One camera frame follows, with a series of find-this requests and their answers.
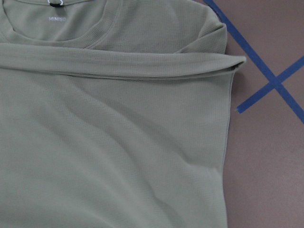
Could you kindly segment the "sage green long-sleeve shirt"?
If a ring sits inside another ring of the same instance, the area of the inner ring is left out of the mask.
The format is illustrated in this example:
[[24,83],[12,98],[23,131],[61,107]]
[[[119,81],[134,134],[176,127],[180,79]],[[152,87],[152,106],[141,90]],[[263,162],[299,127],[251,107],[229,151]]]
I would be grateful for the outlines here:
[[1,227],[227,227],[226,45],[192,0],[1,1]]

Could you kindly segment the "white shirt tag loop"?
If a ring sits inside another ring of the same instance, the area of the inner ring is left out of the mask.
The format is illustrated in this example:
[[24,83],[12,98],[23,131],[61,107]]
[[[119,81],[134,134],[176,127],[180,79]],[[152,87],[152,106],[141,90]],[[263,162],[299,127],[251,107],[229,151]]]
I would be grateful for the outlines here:
[[51,7],[54,7],[54,8],[64,7],[64,1],[63,0],[47,0],[47,2]]

